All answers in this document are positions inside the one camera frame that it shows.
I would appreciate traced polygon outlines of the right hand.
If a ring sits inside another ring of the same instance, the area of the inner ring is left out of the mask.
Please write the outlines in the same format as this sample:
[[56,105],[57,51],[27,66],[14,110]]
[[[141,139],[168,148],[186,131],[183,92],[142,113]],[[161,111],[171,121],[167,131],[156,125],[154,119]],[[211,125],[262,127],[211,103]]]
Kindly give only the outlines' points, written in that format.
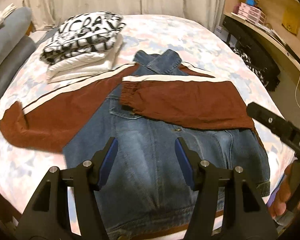
[[283,215],[286,211],[287,202],[292,195],[289,185],[291,170],[292,164],[289,164],[285,169],[285,178],[276,193],[275,199],[271,206],[268,208],[269,214],[272,219],[276,218],[277,216]]

